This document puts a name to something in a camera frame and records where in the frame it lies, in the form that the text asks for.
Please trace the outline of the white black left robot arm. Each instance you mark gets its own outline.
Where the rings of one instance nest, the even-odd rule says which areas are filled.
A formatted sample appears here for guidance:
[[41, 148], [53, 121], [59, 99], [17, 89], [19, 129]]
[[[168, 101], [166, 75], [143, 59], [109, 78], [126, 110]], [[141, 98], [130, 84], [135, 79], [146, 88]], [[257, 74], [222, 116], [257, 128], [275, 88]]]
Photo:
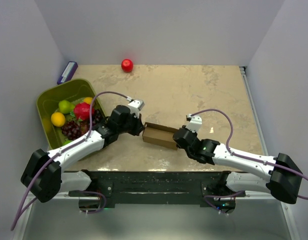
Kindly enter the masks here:
[[142, 107], [143, 103], [139, 100], [118, 105], [105, 122], [96, 124], [78, 139], [48, 152], [36, 150], [21, 176], [21, 183], [41, 203], [63, 192], [81, 191], [86, 196], [93, 196], [98, 184], [87, 173], [66, 170], [86, 156], [114, 143], [121, 134], [139, 136], [144, 130], [140, 113]]

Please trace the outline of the brown cardboard paper box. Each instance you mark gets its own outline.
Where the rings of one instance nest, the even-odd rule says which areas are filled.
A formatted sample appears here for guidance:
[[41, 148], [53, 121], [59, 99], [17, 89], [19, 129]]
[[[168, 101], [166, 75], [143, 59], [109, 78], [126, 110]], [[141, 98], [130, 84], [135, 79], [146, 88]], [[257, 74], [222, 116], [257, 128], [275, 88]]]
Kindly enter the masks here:
[[167, 149], [178, 149], [177, 143], [173, 139], [173, 135], [178, 129], [151, 122], [146, 122], [144, 127], [145, 129], [142, 133], [143, 142]]

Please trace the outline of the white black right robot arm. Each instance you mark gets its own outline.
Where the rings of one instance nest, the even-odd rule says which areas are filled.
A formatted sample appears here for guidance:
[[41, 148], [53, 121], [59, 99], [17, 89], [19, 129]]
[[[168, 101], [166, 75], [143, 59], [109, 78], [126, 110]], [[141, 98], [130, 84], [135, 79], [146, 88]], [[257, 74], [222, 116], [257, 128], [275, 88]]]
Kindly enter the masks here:
[[178, 148], [200, 164], [220, 165], [241, 170], [232, 172], [217, 183], [217, 192], [224, 197], [232, 192], [253, 191], [271, 194], [275, 199], [295, 204], [302, 183], [302, 171], [290, 156], [277, 157], [235, 152], [211, 139], [198, 139], [197, 134], [183, 127], [173, 134]]

